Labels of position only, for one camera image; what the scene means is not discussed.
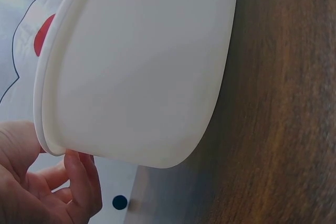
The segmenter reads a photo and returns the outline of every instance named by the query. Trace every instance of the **wood grain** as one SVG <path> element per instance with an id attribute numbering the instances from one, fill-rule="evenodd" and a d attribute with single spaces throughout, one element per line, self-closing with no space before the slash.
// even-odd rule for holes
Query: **wood grain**
<path id="1" fill-rule="evenodd" d="M 336 0 L 237 0 L 209 127 L 125 223 L 336 223 Z"/>

